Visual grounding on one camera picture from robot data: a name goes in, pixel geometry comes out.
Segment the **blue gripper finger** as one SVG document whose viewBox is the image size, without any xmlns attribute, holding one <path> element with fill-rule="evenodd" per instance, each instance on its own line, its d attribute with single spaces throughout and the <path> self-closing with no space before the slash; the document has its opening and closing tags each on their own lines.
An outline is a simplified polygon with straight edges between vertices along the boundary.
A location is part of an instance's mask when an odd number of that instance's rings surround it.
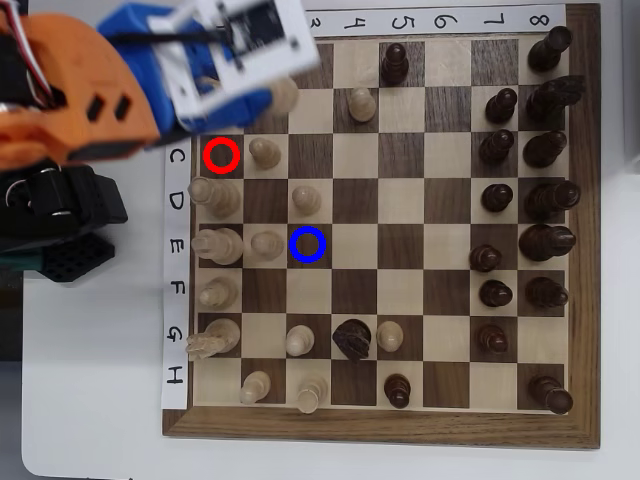
<svg viewBox="0 0 640 480">
<path fill-rule="evenodd" d="M 272 104 L 268 88 L 260 88 L 238 97 L 219 110 L 219 127 L 246 128 L 254 123 Z"/>
</svg>

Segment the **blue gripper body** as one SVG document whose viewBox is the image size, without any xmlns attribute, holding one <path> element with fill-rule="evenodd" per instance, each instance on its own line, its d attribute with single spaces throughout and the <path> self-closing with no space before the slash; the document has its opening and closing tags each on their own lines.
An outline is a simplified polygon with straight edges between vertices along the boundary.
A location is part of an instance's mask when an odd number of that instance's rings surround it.
<svg viewBox="0 0 640 480">
<path fill-rule="evenodd" d="M 98 24 L 97 30 L 105 37 L 123 33 L 148 33 L 150 16 L 166 16 L 172 12 L 167 6 L 143 3 L 125 3 Z M 202 133 L 240 126 L 240 103 L 234 101 L 212 113 L 204 120 L 189 121 L 182 126 L 176 117 L 170 94 L 164 84 L 159 61 L 150 44 L 121 44 L 114 48 L 128 64 L 150 104 L 158 130 L 162 133 L 176 133 L 180 130 Z M 204 79 L 218 78 L 214 61 L 208 46 L 202 43 L 185 45 L 189 68 L 199 93 L 211 93 L 214 86 Z"/>
</svg>

